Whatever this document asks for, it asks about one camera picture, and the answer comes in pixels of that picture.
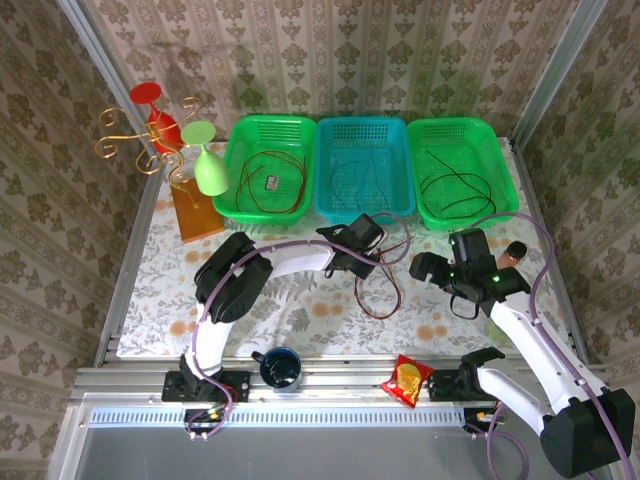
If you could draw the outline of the brown bottle with black cap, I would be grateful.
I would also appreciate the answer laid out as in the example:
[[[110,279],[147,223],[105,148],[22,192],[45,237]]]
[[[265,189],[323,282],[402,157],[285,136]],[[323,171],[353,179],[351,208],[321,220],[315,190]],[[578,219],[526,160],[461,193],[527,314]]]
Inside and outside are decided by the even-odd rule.
[[[520,241],[511,242],[496,261],[499,269],[515,267],[527,254],[527,246]]]

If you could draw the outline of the green plastic basket with label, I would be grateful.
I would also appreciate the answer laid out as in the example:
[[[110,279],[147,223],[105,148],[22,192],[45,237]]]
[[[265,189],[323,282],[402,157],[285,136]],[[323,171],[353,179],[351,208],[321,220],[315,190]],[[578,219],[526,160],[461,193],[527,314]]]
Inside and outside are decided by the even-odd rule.
[[[311,204],[317,124],[288,115],[250,115],[234,126],[224,155],[229,189],[213,199],[218,212],[243,224],[290,226]],[[275,191],[265,189],[279,177]]]

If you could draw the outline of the teal plastic basket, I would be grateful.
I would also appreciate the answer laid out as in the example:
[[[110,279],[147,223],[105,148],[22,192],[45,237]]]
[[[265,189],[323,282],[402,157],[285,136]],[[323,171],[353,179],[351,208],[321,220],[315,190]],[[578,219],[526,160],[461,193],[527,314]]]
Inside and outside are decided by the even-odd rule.
[[[406,123],[334,117],[317,125],[314,208],[330,224],[360,214],[412,214],[416,206]]]

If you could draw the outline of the floral tablecloth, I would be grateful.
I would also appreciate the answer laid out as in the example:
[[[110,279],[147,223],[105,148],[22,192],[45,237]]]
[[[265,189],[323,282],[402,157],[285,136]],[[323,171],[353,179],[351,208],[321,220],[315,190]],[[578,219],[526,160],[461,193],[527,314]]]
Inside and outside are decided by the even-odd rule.
[[[382,248],[392,265],[390,275],[375,271],[361,282],[349,272],[326,278],[306,271],[273,279],[233,325],[225,354],[246,356],[274,346],[290,347],[303,356],[460,356],[487,346],[515,353],[509,338],[496,344],[487,336],[490,320],[485,315],[479,313],[475,320],[456,317],[448,294],[410,276],[417,253],[450,255],[446,233],[428,230],[418,215],[403,225],[386,223],[385,229]],[[187,350],[199,319],[195,273],[239,230],[239,224],[228,222],[222,233],[184,243],[170,187],[160,187],[115,347],[119,358],[177,357]],[[460,299],[454,303],[463,316],[472,316],[473,308]]]

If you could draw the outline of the red snack packet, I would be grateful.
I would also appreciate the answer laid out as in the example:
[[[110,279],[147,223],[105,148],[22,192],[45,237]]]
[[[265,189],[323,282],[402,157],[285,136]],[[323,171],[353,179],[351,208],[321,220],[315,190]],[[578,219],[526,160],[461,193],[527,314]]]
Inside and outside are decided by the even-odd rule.
[[[399,355],[390,379],[383,382],[381,387],[403,405],[415,408],[424,382],[433,373],[432,367]]]

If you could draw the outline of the dark blue mug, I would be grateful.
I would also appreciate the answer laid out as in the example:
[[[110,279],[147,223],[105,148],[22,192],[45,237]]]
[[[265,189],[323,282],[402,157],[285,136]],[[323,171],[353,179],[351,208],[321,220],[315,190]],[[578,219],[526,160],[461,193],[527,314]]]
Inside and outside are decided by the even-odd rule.
[[[302,381],[301,359],[290,348],[276,347],[266,353],[254,351],[251,357],[259,363],[262,380],[276,393],[291,393]]]

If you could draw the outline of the black connector box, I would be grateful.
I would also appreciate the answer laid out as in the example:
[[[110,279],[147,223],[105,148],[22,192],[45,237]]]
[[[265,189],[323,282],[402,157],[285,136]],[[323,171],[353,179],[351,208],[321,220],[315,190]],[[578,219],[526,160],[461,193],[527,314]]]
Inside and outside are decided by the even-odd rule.
[[[471,408],[463,409],[464,425],[463,430],[469,434],[484,435],[489,432],[489,426],[494,418],[494,409]]]
[[[186,410],[184,416],[184,429],[189,439],[195,441],[201,439],[207,441],[213,436],[222,421],[225,419],[225,407],[211,407],[204,410]]]

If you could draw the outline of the wooden base board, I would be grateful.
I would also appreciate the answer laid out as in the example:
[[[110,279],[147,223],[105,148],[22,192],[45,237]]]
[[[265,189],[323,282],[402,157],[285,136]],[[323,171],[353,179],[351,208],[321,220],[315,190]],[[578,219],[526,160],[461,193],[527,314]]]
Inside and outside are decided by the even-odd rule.
[[[213,198],[202,194],[194,178],[171,187],[180,235],[184,243],[224,231],[223,217]]]

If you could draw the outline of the green plastic wine glass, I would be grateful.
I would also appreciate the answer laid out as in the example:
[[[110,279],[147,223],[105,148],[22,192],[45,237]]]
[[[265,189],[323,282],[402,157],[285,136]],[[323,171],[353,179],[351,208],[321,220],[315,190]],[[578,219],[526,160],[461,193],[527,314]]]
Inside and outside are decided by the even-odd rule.
[[[209,149],[215,135],[216,127],[204,120],[190,122],[181,132],[185,144],[200,148],[194,163],[194,175],[200,192],[209,197],[224,194],[230,186],[224,159]]]

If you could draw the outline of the red plastic wine glass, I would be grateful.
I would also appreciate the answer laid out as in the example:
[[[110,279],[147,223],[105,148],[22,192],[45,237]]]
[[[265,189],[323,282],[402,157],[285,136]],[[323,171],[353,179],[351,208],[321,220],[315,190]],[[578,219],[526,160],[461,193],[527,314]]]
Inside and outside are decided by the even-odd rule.
[[[140,83],[130,91],[133,103],[148,105],[150,108],[147,127],[155,150],[161,154],[180,151],[184,146],[180,127],[169,114],[162,112],[155,105],[161,96],[161,86],[155,82]]]

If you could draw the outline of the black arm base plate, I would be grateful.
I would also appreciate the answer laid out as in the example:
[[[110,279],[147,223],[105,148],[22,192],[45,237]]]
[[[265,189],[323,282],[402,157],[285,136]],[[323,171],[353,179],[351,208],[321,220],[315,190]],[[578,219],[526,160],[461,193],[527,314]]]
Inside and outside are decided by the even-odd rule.
[[[468,376],[459,369],[434,371],[428,379],[429,399],[433,402],[474,399]]]
[[[228,390],[234,402],[247,402],[250,376],[249,371],[223,370],[216,381]],[[227,396],[209,381],[191,379],[181,371],[169,371],[164,378],[161,399],[163,402],[224,403]]]

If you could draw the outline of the aluminium frame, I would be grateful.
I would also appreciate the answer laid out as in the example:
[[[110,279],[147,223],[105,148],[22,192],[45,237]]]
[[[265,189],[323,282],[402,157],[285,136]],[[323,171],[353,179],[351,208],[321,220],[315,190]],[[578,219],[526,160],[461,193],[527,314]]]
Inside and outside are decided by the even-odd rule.
[[[156,173],[144,188],[94,364],[81,369],[76,377],[47,480],[90,479],[100,468],[107,468],[112,478],[172,480],[201,475],[254,479],[261,472],[272,469],[275,462],[270,452],[257,453],[249,449],[247,436],[253,431],[263,434],[276,429],[299,432],[300,441],[295,448],[300,457],[299,468],[301,474],[311,480],[322,480],[323,477],[317,464],[318,457],[311,452],[312,440],[326,437],[334,445],[345,447],[342,432],[359,429],[375,430],[383,442],[390,441],[393,431],[408,429],[413,437],[425,440],[426,459],[447,478],[472,478],[486,473],[476,442],[462,448],[451,465],[445,464],[444,443],[463,438],[458,427],[232,427],[230,456],[221,465],[213,462],[216,450],[211,442],[190,442],[182,427],[89,427],[89,417],[97,407],[186,409],[182,403],[167,403],[161,399],[165,375],[177,366],[175,358],[122,360],[115,353],[151,223],[153,203],[163,184],[164,174]],[[390,363],[387,356],[308,358],[304,362],[303,385],[299,392],[271,393],[265,386],[253,382],[249,399],[241,406],[402,407],[384,399],[374,384]]]

